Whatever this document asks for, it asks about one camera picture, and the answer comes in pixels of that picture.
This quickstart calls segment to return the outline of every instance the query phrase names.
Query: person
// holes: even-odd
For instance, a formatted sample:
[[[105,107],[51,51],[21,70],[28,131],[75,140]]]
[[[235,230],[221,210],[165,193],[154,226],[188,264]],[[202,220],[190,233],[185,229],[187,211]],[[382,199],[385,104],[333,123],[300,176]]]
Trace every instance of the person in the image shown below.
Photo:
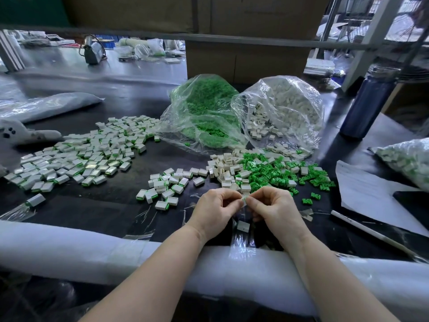
[[[242,195],[212,189],[189,221],[81,322],[170,321],[204,244],[242,206]],[[262,187],[246,198],[254,221],[265,220],[295,263],[322,321],[398,321],[305,225],[289,191]]]

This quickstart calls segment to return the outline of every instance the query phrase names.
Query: table surface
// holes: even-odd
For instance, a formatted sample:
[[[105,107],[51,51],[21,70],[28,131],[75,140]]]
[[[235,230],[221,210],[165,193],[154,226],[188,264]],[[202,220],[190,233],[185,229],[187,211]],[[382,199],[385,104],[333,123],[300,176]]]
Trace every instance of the table surface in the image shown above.
[[[27,125],[32,129],[56,129],[63,135],[87,133],[96,128],[95,122],[106,122],[107,118],[112,116],[144,114],[159,118],[169,106],[167,92],[177,86],[177,83],[168,81],[136,81],[125,77],[103,75],[94,75],[89,79],[73,75],[64,77],[31,74],[31,72],[15,74],[8,79],[27,97],[48,96],[69,91],[89,92],[105,97],[103,103]],[[364,140],[361,142],[345,140],[338,135],[338,131],[351,100],[336,93],[325,93],[322,97],[325,104],[326,128],[319,151],[313,157],[328,171],[331,178],[335,177],[336,162],[343,160],[380,177],[410,184],[408,180],[393,172],[367,150],[372,146],[387,146],[411,140],[413,134],[410,131],[380,114]],[[14,168],[20,156],[46,146],[50,144],[19,148],[1,144],[0,162],[8,168]],[[109,178],[107,183],[83,188],[74,181],[70,181],[56,186],[51,193],[44,194],[47,201],[40,205],[37,214],[26,222],[78,228],[116,237],[153,234],[150,238],[152,241],[164,241],[189,219],[192,205],[197,202],[198,197],[208,189],[219,185],[209,182],[208,179],[206,184],[198,189],[190,184],[180,195],[177,208],[173,207],[166,212],[156,212],[154,206],[149,209],[147,203],[137,202],[135,195],[140,189],[147,189],[150,174],[160,173],[170,167],[186,170],[191,167],[205,167],[209,158],[186,152],[164,141],[154,143],[149,140],[146,147],[147,151],[144,154],[136,155],[128,172],[117,173]],[[300,210],[304,209],[300,199],[308,197],[311,191],[314,189],[309,184],[300,188],[300,194],[296,197]],[[6,211],[21,204],[29,196],[30,194],[25,194],[16,186],[7,183],[5,179],[0,179],[2,210]],[[313,215],[313,221],[305,222],[314,235],[331,250],[363,258],[408,260],[399,250],[327,214],[335,209],[400,243],[406,243],[423,257],[429,257],[427,238],[341,208],[338,188],[322,196],[322,200],[315,202],[311,207],[316,212]],[[209,244],[230,245],[232,226],[233,223],[230,221],[227,228]],[[253,226],[251,236],[254,238],[256,247],[270,240],[276,248],[281,249],[263,222]]]

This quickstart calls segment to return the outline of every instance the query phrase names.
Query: hand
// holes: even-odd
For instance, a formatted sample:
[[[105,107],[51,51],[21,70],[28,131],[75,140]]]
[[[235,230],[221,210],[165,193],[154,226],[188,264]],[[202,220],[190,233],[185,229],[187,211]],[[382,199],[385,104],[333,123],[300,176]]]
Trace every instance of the hand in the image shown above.
[[[230,189],[211,189],[203,194],[186,225],[194,227],[203,243],[224,230],[229,219],[244,203],[242,195]]]
[[[265,220],[268,228],[286,251],[296,240],[311,234],[289,191],[264,186],[246,198],[253,220]]]

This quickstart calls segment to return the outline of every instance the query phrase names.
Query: cardboard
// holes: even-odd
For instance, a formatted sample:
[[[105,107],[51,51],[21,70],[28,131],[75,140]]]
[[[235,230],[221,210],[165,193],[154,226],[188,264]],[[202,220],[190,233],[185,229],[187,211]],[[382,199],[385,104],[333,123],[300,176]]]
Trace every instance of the cardboard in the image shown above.
[[[313,39],[329,0],[198,0],[200,33]],[[309,48],[186,42],[188,78],[214,73],[253,84],[273,75],[302,75]]]
[[[197,33],[197,0],[62,0],[84,28]]]

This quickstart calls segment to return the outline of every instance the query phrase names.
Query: pile of green plastic pieces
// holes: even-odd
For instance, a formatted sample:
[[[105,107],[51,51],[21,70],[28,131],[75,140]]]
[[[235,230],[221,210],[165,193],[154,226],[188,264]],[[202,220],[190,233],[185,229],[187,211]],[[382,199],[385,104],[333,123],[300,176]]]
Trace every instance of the pile of green plastic pieces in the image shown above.
[[[243,167],[252,172],[248,178],[249,184],[252,187],[252,192],[266,185],[286,189],[289,180],[293,180],[300,185],[305,185],[305,182],[309,181],[314,187],[319,188],[321,191],[329,191],[330,187],[336,186],[335,182],[326,178],[328,175],[326,171],[314,170],[314,167],[317,167],[316,163],[307,166],[308,175],[298,178],[297,174],[293,174],[290,169],[293,167],[306,166],[305,161],[290,161],[285,163],[283,162],[283,157],[280,156],[272,164],[269,164],[265,155],[244,154],[243,157]],[[254,161],[255,158],[258,158],[262,163],[257,164]],[[296,188],[289,188],[289,191],[292,196],[299,193]]]
[[[235,138],[241,134],[241,123],[231,108],[238,93],[216,75],[200,75],[177,87],[170,95],[172,104],[178,104],[177,115],[189,117],[192,123],[181,132],[211,148],[241,143]]]

